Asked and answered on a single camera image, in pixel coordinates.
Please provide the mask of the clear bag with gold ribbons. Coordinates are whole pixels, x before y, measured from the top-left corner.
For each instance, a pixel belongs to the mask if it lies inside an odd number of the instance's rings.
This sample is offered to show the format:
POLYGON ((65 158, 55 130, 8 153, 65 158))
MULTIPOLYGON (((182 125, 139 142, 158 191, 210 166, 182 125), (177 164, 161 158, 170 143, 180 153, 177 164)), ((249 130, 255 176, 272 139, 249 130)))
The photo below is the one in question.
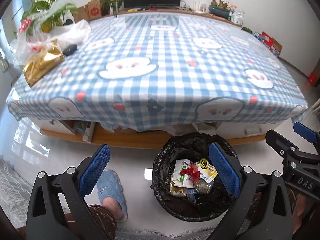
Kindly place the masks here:
POLYGON ((210 193, 213 185, 214 180, 212 180, 210 183, 206 182, 204 179, 199 179, 198 181, 194 182, 194 187, 198 194, 210 193))

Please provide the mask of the yellow snack packet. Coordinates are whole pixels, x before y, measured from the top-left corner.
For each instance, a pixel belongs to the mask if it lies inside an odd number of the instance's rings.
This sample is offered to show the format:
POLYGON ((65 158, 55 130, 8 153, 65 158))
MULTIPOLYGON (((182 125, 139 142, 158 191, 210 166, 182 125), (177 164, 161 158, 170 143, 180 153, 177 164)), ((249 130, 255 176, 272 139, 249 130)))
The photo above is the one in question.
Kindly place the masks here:
POLYGON ((205 158, 202 158, 195 165, 200 172, 200 178, 208 184, 214 181, 215 177, 218 175, 215 167, 210 165, 209 161, 205 158))

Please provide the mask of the red mesh net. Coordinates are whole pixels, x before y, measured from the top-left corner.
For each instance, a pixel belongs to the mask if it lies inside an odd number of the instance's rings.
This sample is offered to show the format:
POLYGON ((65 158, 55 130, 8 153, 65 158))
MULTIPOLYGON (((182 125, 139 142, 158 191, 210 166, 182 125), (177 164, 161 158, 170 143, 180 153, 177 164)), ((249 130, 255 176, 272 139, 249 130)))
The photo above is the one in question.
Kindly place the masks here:
POLYGON ((188 175, 193 182, 197 182, 200 179, 200 171, 197 166, 193 163, 190 163, 187 168, 181 170, 180 175, 188 175))

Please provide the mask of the wooden table shelf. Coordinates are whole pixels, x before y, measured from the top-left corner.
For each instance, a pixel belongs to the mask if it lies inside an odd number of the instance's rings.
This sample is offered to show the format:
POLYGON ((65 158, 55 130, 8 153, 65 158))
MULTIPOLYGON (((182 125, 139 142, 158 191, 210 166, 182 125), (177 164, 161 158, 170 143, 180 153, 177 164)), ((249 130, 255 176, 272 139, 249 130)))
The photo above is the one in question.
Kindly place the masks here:
MULTIPOLYGON (((64 134, 45 129, 40 129, 43 135, 57 139, 81 142, 92 145, 108 144, 111 147, 122 148, 141 148, 141 149, 161 149, 171 138, 171 135, 165 131, 151 131, 137 133, 129 129, 129 132, 110 133, 104 130, 100 124, 95 126, 91 142, 84 142, 81 133, 64 134)), ((253 142, 265 141, 265 135, 255 135, 252 137, 226 139, 231 145, 243 145, 253 142)))

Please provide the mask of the colourful boxes on floor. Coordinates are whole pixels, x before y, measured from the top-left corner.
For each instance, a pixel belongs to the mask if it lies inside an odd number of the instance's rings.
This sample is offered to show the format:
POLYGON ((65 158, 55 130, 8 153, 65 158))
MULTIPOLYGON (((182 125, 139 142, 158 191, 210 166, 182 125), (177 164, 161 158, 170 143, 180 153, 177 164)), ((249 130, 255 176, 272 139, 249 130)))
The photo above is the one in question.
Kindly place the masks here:
POLYGON ((283 46, 275 38, 264 31, 262 33, 254 32, 254 37, 266 46, 276 57, 280 56, 283 46))

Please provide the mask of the small floor potted plant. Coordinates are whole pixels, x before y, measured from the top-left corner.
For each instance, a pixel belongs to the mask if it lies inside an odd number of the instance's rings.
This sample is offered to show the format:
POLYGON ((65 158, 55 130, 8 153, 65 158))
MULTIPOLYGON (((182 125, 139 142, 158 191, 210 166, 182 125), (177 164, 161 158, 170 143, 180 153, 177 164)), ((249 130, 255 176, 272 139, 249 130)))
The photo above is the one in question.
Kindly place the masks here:
POLYGON ((251 29, 246 28, 246 27, 242 27, 242 30, 248 32, 249 34, 252 34, 252 33, 253 33, 253 32, 251 31, 251 29))

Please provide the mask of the white tissue pack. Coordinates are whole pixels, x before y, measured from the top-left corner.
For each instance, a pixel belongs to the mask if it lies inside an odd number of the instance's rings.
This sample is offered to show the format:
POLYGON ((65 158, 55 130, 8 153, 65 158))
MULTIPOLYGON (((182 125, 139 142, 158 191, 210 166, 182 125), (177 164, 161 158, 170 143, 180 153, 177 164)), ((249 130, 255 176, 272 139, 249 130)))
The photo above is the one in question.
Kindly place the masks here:
POLYGON ((243 11, 234 11, 232 14, 231 21, 234 24, 243 26, 244 18, 245 18, 245 13, 243 11))

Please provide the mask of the gold foil bag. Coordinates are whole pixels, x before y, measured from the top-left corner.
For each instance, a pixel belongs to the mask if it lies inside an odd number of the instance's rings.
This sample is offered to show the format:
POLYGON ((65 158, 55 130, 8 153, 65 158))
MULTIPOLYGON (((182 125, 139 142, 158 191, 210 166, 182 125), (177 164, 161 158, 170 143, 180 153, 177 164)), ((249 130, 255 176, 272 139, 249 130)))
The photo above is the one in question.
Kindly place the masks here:
POLYGON ((28 86, 35 85, 64 60, 65 57, 57 40, 53 40, 45 46, 40 46, 39 51, 27 59, 27 64, 23 68, 23 75, 28 86))

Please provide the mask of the blue bonsai planter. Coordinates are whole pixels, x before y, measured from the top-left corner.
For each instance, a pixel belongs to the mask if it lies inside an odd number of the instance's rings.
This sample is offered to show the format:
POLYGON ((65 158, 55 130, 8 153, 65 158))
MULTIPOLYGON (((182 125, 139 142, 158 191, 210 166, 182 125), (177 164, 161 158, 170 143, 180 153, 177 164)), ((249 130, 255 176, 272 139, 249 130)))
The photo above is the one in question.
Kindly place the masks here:
POLYGON ((231 20, 232 11, 228 6, 228 2, 225 2, 225 0, 212 0, 208 10, 212 15, 224 18, 226 20, 231 20))

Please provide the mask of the blue checkered cartoon tablecloth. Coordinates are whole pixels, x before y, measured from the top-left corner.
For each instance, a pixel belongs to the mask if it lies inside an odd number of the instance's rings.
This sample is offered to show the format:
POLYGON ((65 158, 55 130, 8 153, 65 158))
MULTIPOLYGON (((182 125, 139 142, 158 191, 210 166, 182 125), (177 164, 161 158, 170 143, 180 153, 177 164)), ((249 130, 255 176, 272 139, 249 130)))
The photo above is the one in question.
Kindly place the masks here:
POLYGON ((89 38, 6 103, 16 118, 86 120, 146 131, 202 122, 276 124, 308 104, 253 35, 197 16, 129 14, 92 21, 89 38))

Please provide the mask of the white plastic bag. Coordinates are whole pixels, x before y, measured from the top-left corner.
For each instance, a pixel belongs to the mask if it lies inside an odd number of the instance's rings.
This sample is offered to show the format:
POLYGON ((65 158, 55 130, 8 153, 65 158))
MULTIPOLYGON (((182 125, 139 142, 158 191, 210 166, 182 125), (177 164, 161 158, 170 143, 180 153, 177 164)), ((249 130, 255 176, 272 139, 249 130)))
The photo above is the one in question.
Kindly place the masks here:
POLYGON ((82 45, 88 40, 91 34, 91 28, 86 20, 80 20, 77 23, 55 27, 49 33, 48 40, 56 41, 61 49, 69 45, 82 45))

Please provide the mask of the green leafy potted plant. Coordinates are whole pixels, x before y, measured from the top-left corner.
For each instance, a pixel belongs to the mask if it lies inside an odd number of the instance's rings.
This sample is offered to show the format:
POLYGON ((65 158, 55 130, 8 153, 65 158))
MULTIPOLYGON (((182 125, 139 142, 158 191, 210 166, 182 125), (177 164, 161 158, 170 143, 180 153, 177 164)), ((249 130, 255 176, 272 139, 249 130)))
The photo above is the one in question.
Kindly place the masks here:
POLYGON ((72 0, 35 0, 21 18, 18 33, 35 36, 36 33, 49 33, 54 27, 61 27, 68 14, 77 13, 72 0))

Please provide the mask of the brown cardboard box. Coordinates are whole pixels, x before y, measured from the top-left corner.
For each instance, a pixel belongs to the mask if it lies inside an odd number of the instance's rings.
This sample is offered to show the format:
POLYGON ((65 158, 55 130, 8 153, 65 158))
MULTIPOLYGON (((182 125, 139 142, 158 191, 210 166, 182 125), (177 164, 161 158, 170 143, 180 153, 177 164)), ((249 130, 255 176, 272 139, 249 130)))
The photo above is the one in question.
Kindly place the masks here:
POLYGON ((88 6, 84 5, 77 8, 77 12, 73 12, 72 16, 74 18, 74 22, 78 23, 81 20, 86 20, 87 22, 90 21, 90 16, 88 13, 88 6))

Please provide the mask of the red printed cardboard box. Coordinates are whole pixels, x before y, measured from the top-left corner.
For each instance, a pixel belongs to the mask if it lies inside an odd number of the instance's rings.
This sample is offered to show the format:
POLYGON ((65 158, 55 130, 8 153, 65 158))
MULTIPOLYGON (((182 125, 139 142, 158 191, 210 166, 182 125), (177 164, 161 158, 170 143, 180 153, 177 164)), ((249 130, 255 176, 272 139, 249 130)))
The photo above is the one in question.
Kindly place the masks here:
POLYGON ((99 0, 90 0, 87 3, 87 11, 88 11, 89 19, 91 21, 101 18, 102 14, 101 14, 100 1, 99 0))

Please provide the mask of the tall potted plant on cabinet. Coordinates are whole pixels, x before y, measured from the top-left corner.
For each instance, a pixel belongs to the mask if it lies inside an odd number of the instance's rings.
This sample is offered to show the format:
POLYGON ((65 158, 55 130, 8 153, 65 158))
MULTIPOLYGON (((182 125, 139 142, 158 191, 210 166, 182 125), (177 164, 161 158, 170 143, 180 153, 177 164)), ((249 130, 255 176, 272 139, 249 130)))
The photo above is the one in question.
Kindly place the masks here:
POLYGON ((124 0, 99 0, 101 15, 113 15, 114 17, 118 17, 123 2, 124 0))

